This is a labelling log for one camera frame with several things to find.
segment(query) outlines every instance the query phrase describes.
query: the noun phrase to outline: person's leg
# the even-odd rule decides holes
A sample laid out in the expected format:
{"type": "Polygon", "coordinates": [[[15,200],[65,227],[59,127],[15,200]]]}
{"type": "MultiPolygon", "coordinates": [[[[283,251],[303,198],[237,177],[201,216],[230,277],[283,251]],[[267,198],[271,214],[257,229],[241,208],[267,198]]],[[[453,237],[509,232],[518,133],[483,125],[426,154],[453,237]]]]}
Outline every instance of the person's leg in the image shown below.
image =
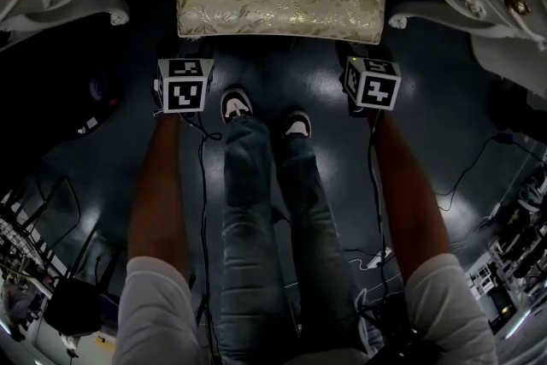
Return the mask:
{"type": "Polygon", "coordinates": [[[282,364],[294,356],[297,331],[285,300],[271,220],[271,146],[240,91],[223,97],[228,123],[224,178],[224,279],[221,354],[225,365],[282,364]]]}
{"type": "Polygon", "coordinates": [[[293,113],[275,151],[279,185],[291,212],[304,348],[362,348],[354,307],[358,290],[338,239],[310,134],[308,116],[293,113]]]}

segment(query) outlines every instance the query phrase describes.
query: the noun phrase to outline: shiny floor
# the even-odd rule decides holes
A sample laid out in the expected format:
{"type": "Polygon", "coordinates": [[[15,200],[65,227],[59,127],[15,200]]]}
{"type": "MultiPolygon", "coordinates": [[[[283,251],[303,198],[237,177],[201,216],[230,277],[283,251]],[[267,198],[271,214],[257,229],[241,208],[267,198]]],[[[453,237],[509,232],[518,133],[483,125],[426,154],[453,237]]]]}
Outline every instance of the shiny floor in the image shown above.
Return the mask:
{"type": "MultiPolygon", "coordinates": [[[[126,242],[133,182],[155,125],[150,78],[156,69],[156,45],[175,25],[174,0],[127,1],[132,8],[131,21],[119,29],[104,25],[105,32],[117,32],[114,68],[122,94],[120,107],[95,133],[57,145],[44,157],[42,165],[44,174],[69,177],[82,210],[79,228],[57,246],[57,254],[64,263],[74,262],[87,234],[96,224],[98,226],[98,237],[91,245],[85,269],[91,274],[98,254],[112,245],[126,242]]],[[[78,32],[85,32],[85,24],[82,21],[72,25],[70,29],[75,37],[78,32]]],[[[51,32],[61,31],[58,28],[51,32]]],[[[269,41],[257,37],[256,47],[245,43],[243,50],[237,38],[218,41],[215,77],[203,112],[203,123],[210,132],[226,131],[221,122],[219,98],[223,89],[234,83],[243,84],[270,119],[287,105],[297,103],[304,107],[313,124],[317,162],[342,245],[346,249],[375,253],[379,249],[379,235],[367,168],[368,129],[363,121],[348,117],[346,96],[338,82],[341,69],[334,42],[300,38],[294,44],[270,46],[269,41]]],[[[483,142],[496,132],[485,112],[488,87],[495,77],[473,60],[466,34],[440,25],[409,20],[404,31],[387,26],[382,42],[403,72],[394,117],[429,175],[433,189],[448,191],[461,171],[476,157],[483,142]]],[[[535,146],[529,139],[519,139],[530,147],[535,146]]],[[[196,299],[203,290],[199,140],[197,132],[184,126],[180,171],[191,264],[197,275],[196,299]]],[[[522,169],[532,166],[527,159],[526,154],[516,148],[490,144],[462,182],[444,219],[455,243],[455,252],[463,264],[474,261],[481,253],[484,236],[478,236],[473,230],[503,198],[515,176],[517,183],[526,176],[527,169],[522,169]]],[[[204,161],[209,198],[211,307],[216,318],[223,251],[223,141],[207,143],[204,161]]],[[[285,211],[277,187],[273,189],[273,203],[285,211]]],[[[446,208],[448,199],[440,197],[439,204],[446,208]]],[[[74,221],[74,205],[66,202],[49,209],[38,229],[51,241],[70,221],[74,221]]],[[[291,262],[289,227],[282,221],[275,226],[275,232],[285,284],[290,285],[297,278],[291,262]]],[[[348,260],[362,259],[363,267],[370,258],[359,252],[348,252],[347,257],[348,260]]],[[[123,262],[110,287],[114,294],[119,294],[123,286],[123,262]]],[[[378,270],[361,271],[359,262],[351,265],[359,286],[378,285],[378,270]]],[[[394,259],[386,266],[386,278],[390,279],[397,272],[394,259]]],[[[394,278],[389,287],[390,291],[399,291],[400,279],[394,278]]],[[[381,293],[381,288],[371,291],[368,300],[373,301],[381,293]]],[[[295,303],[297,294],[297,287],[287,288],[288,297],[295,303]]]]}

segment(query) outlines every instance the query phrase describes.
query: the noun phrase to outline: white cube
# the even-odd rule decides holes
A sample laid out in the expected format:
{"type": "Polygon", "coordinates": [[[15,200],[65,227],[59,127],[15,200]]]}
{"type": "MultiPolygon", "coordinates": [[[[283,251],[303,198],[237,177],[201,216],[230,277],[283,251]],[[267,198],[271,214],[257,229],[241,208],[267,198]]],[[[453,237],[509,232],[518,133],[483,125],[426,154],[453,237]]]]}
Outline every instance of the white cube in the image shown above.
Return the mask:
{"type": "Polygon", "coordinates": [[[158,60],[158,91],[163,102],[163,112],[203,111],[213,64],[213,60],[208,59],[158,60]]]}
{"type": "Polygon", "coordinates": [[[344,89],[358,107],[393,109],[401,74],[394,62],[348,56],[344,89]]]}

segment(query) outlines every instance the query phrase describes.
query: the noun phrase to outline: jeans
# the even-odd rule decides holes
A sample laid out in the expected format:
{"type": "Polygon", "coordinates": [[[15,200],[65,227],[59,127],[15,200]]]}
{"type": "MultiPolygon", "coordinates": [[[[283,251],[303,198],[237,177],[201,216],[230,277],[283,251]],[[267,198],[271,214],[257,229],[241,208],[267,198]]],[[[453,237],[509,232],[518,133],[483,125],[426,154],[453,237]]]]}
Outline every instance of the jeans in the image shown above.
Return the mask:
{"type": "Polygon", "coordinates": [[[266,125],[241,116],[228,125],[224,177],[220,349],[225,365],[280,365],[301,354],[362,350],[354,308],[358,293],[344,258],[310,140],[296,135],[275,148],[277,175],[291,213],[302,300],[299,338],[285,299],[271,219],[272,146],[266,125]]]}

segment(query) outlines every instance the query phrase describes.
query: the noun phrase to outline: foot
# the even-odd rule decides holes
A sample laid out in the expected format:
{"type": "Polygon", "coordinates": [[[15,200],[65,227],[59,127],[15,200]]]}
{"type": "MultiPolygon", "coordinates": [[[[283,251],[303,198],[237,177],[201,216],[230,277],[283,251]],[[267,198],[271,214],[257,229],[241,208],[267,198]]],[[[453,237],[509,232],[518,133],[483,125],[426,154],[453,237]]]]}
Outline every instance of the foot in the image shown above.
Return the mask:
{"type": "Polygon", "coordinates": [[[311,122],[308,115],[301,109],[291,111],[283,123],[283,137],[304,136],[311,137],[311,122]]]}
{"type": "Polygon", "coordinates": [[[242,88],[229,87],[224,91],[221,99],[221,113],[225,124],[240,115],[253,115],[249,97],[242,88]]]}

